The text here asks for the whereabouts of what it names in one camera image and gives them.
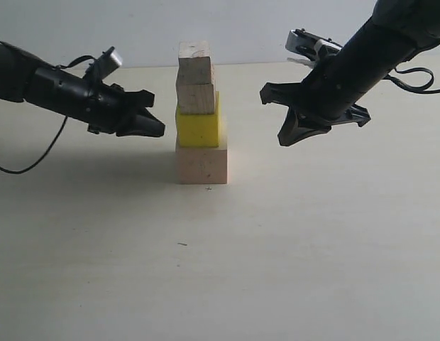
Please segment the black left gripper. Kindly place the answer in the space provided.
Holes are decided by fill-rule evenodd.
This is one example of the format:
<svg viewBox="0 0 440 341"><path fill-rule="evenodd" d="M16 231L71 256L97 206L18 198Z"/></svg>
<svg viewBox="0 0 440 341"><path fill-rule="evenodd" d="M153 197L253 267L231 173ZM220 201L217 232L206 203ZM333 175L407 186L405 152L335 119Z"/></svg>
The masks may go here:
<svg viewBox="0 0 440 341"><path fill-rule="evenodd" d="M87 131L117 137L162 137L165 124L148 111L154 100L155 95L147 90L127 92L118 84L106 86L96 98Z"/></svg>

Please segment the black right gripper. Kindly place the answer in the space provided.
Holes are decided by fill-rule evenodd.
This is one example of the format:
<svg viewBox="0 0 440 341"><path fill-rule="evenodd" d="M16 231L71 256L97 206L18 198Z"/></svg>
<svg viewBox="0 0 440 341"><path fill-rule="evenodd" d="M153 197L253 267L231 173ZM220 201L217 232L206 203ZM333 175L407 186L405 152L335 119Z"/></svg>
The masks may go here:
<svg viewBox="0 0 440 341"><path fill-rule="evenodd" d="M333 126L370 121L365 107L357 104L371 88L371 64L363 60L326 60L300 82L267 82L260 91L263 104L287 108L277 134L281 146L327 134Z"/></svg>

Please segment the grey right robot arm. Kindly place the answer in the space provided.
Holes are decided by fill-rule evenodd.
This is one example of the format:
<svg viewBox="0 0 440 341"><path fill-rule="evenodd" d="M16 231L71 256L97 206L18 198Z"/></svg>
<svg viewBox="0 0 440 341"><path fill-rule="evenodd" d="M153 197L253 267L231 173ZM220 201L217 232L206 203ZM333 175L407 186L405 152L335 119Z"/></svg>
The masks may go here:
<svg viewBox="0 0 440 341"><path fill-rule="evenodd" d="M361 99L390 72L440 45L440 1L377 1L367 21L341 45L303 28L288 33L286 50L305 57L310 73L296 83L266 83L263 104L287 107L281 146L327 134L333 126L366 125Z"/></svg>

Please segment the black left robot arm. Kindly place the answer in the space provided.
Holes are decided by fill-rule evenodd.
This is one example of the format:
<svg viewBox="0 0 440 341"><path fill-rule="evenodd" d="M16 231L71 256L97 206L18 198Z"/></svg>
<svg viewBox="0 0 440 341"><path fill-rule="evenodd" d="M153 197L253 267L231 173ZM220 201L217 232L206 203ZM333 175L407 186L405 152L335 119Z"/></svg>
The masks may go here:
<svg viewBox="0 0 440 341"><path fill-rule="evenodd" d="M28 51L0 41L0 99L56 112L87 124L92 134L159 138L165 124L149 108L155 95L127 92L104 79L122 66L115 47L98 58L82 55L68 66L51 65Z"/></svg>

